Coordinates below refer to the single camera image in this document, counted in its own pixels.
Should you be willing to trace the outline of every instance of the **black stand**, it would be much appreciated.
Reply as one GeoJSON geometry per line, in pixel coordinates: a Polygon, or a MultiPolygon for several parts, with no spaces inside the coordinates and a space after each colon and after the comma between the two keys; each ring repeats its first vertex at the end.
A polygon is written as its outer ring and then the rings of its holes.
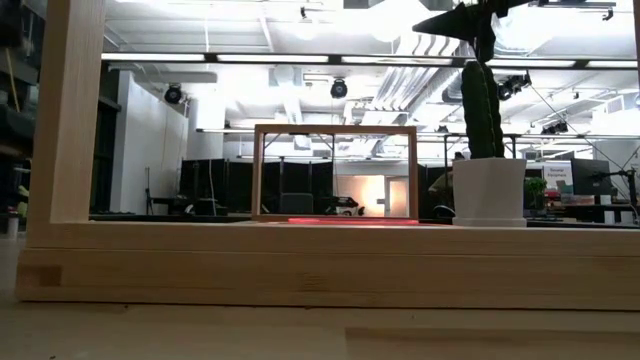
{"type": "Polygon", "coordinates": [[[638,210],[638,193],[636,191],[636,170],[620,170],[612,173],[600,173],[596,175],[597,178],[604,179],[611,176],[622,176],[627,177],[627,182],[629,183],[629,203],[631,206],[637,211],[638,210]]]}
{"type": "Polygon", "coordinates": [[[149,178],[151,177],[151,168],[146,167],[144,168],[144,172],[145,175],[147,176],[147,188],[144,189],[144,193],[146,196],[146,202],[147,202],[147,215],[149,215],[149,212],[151,212],[151,215],[153,215],[153,199],[151,198],[151,188],[150,188],[150,184],[149,184],[149,178]]]}

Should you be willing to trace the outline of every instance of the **person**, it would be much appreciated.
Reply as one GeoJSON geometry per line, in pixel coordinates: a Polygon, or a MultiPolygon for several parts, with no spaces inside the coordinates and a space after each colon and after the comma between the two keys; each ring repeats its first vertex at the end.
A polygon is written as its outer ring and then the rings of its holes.
{"type": "MultiPolygon", "coordinates": [[[[453,157],[452,162],[456,162],[456,161],[460,161],[460,160],[466,160],[464,155],[462,155],[461,152],[457,151],[453,157]]],[[[449,172],[445,172],[444,174],[440,175],[440,177],[438,179],[436,179],[436,181],[433,182],[433,184],[431,184],[431,186],[429,187],[429,192],[430,193],[439,193],[439,192],[443,192],[446,191],[446,183],[445,183],[445,176],[449,177],[448,180],[448,187],[449,188],[453,188],[453,171],[449,171],[449,172]]]]}

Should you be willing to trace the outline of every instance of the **cable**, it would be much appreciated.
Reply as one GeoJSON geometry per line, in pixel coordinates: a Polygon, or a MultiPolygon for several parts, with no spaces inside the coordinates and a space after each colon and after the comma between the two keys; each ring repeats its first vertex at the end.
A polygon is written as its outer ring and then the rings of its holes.
{"type": "Polygon", "coordinates": [[[209,159],[209,186],[211,187],[211,206],[213,207],[213,216],[218,216],[216,212],[216,197],[213,194],[213,178],[211,177],[211,162],[213,159],[209,159]]]}
{"type": "Polygon", "coordinates": [[[336,184],[336,196],[340,197],[340,185],[338,184],[338,164],[336,163],[335,157],[336,157],[336,134],[331,135],[333,137],[333,142],[332,142],[332,160],[331,162],[333,163],[333,178],[334,178],[334,182],[336,184]]]}
{"type": "Polygon", "coordinates": [[[16,80],[13,78],[13,64],[11,63],[11,54],[9,48],[4,49],[7,55],[7,65],[9,66],[9,80],[11,81],[11,91],[13,92],[13,103],[16,106],[16,111],[20,112],[20,103],[18,103],[18,92],[16,91],[16,80]]]}
{"type": "MultiPolygon", "coordinates": [[[[539,98],[540,98],[540,99],[541,99],[541,100],[542,100],[542,101],[543,101],[543,102],[544,102],[544,103],[549,107],[549,109],[551,109],[551,111],[553,111],[553,113],[554,113],[555,115],[557,115],[560,119],[564,120],[564,118],[562,117],[562,115],[560,115],[560,113],[558,113],[558,112],[556,111],[556,109],[554,109],[554,108],[553,108],[553,106],[551,106],[551,104],[549,104],[549,102],[544,98],[544,96],[540,95],[540,93],[538,92],[538,90],[536,90],[536,88],[535,88],[535,87],[533,87],[533,85],[530,85],[530,87],[531,87],[531,89],[536,93],[536,95],[538,95],[538,97],[539,97],[539,98]]],[[[573,130],[573,131],[575,131],[577,134],[579,134],[579,133],[578,133],[578,131],[577,131],[573,126],[571,126],[571,124],[569,124],[569,122],[567,122],[567,121],[565,120],[565,123],[567,124],[567,127],[569,127],[571,130],[573,130]]],[[[594,150],[596,150],[598,153],[600,153],[600,155],[604,156],[607,160],[609,160],[609,161],[610,161],[610,162],[612,162],[615,166],[617,166],[618,168],[620,168],[620,170],[624,170],[624,169],[620,166],[620,164],[618,164],[617,162],[613,161],[613,159],[611,159],[609,156],[607,156],[607,154],[605,154],[604,152],[602,152],[602,150],[598,149],[598,148],[597,148],[597,147],[596,147],[596,146],[595,146],[591,141],[589,141],[587,138],[583,138],[583,140],[584,140],[587,144],[591,145],[591,147],[593,147],[593,149],[594,149],[594,150]]]]}
{"type": "MultiPolygon", "coordinates": [[[[530,85],[530,87],[531,87],[531,89],[536,93],[536,95],[538,95],[538,97],[539,97],[539,98],[540,98],[540,99],[541,99],[541,100],[542,100],[542,101],[543,101],[543,102],[544,102],[544,103],[549,107],[549,109],[551,109],[551,111],[553,111],[553,113],[554,113],[556,116],[558,116],[560,119],[563,119],[563,120],[564,120],[564,118],[562,117],[562,115],[560,115],[560,114],[556,111],[556,109],[554,109],[554,108],[553,108],[553,106],[551,106],[551,104],[549,104],[549,102],[548,102],[548,101],[547,101],[547,100],[546,100],[542,95],[540,95],[540,93],[538,92],[538,90],[536,90],[536,88],[535,88],[533,85],[530,85]]],[[[573,126],[571,126],[571,124],[569,124],[569,122],[568,122],[568,121],[566,121],[566,120],[565,120],[565,124],[567,124],[567,127],[569,127],[571,130],[573,130],[574,132],[578,133],[578,131],[577,131],[573,126]]],[[[615,166],[617,166],[621,171],[624,171],[624,166],[626,166],[626,165],[629,163],[629,161],[631,161],[631,158],[633,158],[633,156],[635,155],[635,151],[638,151],[638,149],[640,149],[640,146],[638,146],[638,148],[636,148],[636,150],[631,154],[631,156],[630,156],[630,157],[629,157],[629,159],[624,163],[624,165],[623,165],[623,166],[620,166],[620,164],[618,164],[617,162],[613,161],[613,159],[611,159],[609,156],[607,156],[607,154],[605,154],[604,152],[602,152],[602,150],[598,149],[598,148],[595,146],[595,144],[593,144],[593,143],[592,143],[591,141],[589,141],[587,138],[583,138],[583,140],[584,140],[587,144],[591,145],[591,147],[592,147],[595,151],[597,151],[598,153],[600,153],[600,155],[604,156],[607,160],[609,160],[609,162],[611,162],[611,163],[613,163],[615,166]]],[[[622,183],[623,183],[623,184],[625,184],[625,185],[627,186],[627,190],[629,190],[629,192],[631,193],[631,188],[629,187],[629,184],[627,184],[627,183],[626,183],[626,181],[625,181],[624,177],[622,177],[622,183]]],[[[619,189],[619,188],[618,188],[618,194],[622,195],[622,197],[623,197],[625,200],[628,200],[628,201],[629,201],[629,203],[631,203],[631,199],[627,198],[627,197],[626,197],[626,196],[625,196],[625,195],[620,191],[620,189],[619,189]]],[[[640,217],[638,217],[638,210],[637,210],[633,205],[631,205],[631,204],[629,204],[629,206],[631,207],[631,210],[633,210],[633,212],[634,212],[634,213],[635,213],[635,215],[636,215],[636,221],[640,220],[640,217]]]]}

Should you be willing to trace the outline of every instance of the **white column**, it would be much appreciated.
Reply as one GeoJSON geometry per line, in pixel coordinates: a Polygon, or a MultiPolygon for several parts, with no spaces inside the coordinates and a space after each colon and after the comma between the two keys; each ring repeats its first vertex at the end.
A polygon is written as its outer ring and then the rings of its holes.
{"type": "Polygon", "coordinates": [[[187,160],[221,159],[224,135],[198,132],[196,129],[224,129],[225,104],[221,96],[211,93],[191,100],[187,160]]]}

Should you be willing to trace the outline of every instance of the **monitor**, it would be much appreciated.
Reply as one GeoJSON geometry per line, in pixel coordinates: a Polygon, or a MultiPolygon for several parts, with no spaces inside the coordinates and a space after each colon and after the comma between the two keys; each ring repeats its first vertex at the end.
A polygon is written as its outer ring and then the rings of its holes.
{"type": "Polygon", "coordinates": [[[313,195],[283,193],[280,195],[280,214],[313,215],[313,195]]]}
{"type": "Polygon", "coordinates": [[[609,162],[605,160],[571,159],[574,195],[611,195],[613,186],[609,176],[609,162]]]}

